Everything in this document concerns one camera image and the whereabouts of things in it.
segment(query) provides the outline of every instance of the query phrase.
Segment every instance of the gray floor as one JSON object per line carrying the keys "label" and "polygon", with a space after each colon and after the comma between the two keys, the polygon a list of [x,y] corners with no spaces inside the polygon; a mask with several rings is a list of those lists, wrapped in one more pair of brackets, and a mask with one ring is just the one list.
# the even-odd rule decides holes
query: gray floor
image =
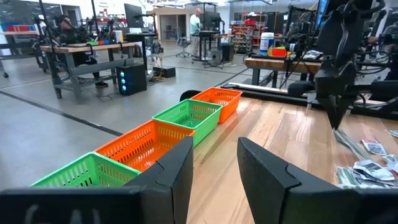
{"label": "gray floor", "polygon": [[[62,113],[125,133],[178,103],[186,90],[204,90],[226,81],[241,83],[251,78],[252,71],[243,65],[242,55],[235,55],[233,66],[203,68],[199,62],[191,63],[191,58],[176,58],[174,55],[181,49],[175,43],[165,42],[162,46],[162,64],[176,67],[175,78],[125,97],[99,97],[117,92],[111,82],[109,88],[101,90],[89,86],[83,90],[84,100],[79,104],[69,91],[63,91],[61,100],[55,97],[50,75],[37,66],[34,58],[4,61],[10,77],[0,77],[0,190],[28,186],[116,138]],[[106,54],[99,54],[100,62],[106,59]],[[148,63],[149,68],[159,64],[151,60]],[[268,73],[262,71],[261,77]],[[287,84],[298,79],[292,76]]]}

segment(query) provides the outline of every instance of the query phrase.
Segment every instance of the orange basket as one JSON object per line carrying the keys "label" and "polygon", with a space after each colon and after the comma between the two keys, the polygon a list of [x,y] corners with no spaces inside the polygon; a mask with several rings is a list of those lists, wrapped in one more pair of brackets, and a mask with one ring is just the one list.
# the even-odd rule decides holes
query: orange basket
{"label": "orange basket", "polygon": [[176,143],[194,133],[192,129],[150,120],[95,152],[144,172]]}
{"label": "orange basket", "polygon": [[242,92],[211,87],[191,99],[223,105],[218,123],[224,123],[239,105]]}

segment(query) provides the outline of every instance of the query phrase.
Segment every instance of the white container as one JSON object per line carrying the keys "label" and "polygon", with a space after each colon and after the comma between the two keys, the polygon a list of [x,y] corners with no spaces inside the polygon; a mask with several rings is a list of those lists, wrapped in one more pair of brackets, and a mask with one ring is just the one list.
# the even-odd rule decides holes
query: white container
{"label": "white container", "polygon": [[274,46],[274,33],[264,32],[261,34],[260,55],[268,56],[270,47]]}
{"label": "white container", "polygon": [[121,43],[123,43],[123,32],[121,31],[121,30],[117,30],[116,32],[115,32],[115,36],[116,36],[116,43],[119,43],[119,42],[121,42]]}

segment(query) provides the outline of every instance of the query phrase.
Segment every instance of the plastic basket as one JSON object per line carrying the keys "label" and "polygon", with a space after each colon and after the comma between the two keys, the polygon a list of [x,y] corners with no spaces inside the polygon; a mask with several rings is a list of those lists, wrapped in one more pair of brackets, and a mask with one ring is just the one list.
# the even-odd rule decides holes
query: plastic basket
{"label": "plastic basket", "polygon": [[95,152],[89,152],[32,186],[41,187],[122,187],[140,172]]}
{"label": "plastic basket", "polygon": [[193,145],[196,146],[217,127],[223,106],[197,100],[184,100],[155,115],[153,119],[194,129]]}
{"label": "plastic basket", "polygon": [[220,120],[218,121],[221,124],[236,111],[241,95],[241,91],[211,87],[195,95],[191,99],[223,105]]}
{"label": "plastic basket", "polygon": [[157,159],[195,130],[150,120],[95,152],[144,172]]}

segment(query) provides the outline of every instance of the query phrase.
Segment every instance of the man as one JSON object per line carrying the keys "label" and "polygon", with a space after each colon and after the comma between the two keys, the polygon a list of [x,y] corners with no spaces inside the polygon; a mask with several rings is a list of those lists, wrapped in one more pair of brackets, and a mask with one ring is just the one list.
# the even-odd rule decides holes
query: man
{"label": "man", "polygon": [[198,58],[198,48],[199,48],[199,31],[200,31],[200,13],[199,8],[196,9],[194,15],[191,16],[191,41],[192,41],[192,54],[194,57]]}
{"label": "man", "polygon": [[[57,42],[61,44],[84,44],[86,43],[85,39],[79,38],[73,31],[71,27],[71,22],[68,16],[62,15],[58,18],[58,23],[61,27],[61,34],[56,37]],[[79,65],[95,65],[97,61],[95,58],[87,55],[84,52],[76,52],[73,53],[73,60],[75,61],[75,66]],[[95,79],[99,79],[100,73],[94,72],[93,73]],[[105,82],[98,82],[95,83],[95,87],[103,88],[108,87],[108,84]]]}
{"label": "man", "polygon": [[[378,37],[369,37],[368,39],[369,44],[376,44],[379,42],[379,38]],[[385,49],[385,51],[387,51],[388,53],[392,53],[395,52],[397,49],[395,49],[395,45],[388,45]],[[390,64],[390,72],[388,73],[388,75],[386,76],[386,78],[384,79],[384,81],[389,81],[389,80],[398,80],[398,54],[392,54],[391,55],[391,64]],[[376,100],[376,101],[389,101],[395,97],[398,96],[398,93],[395,95],[385,95],[382,93],[379,94],[373,94],[372,97],[370,97],[370,100]]]}

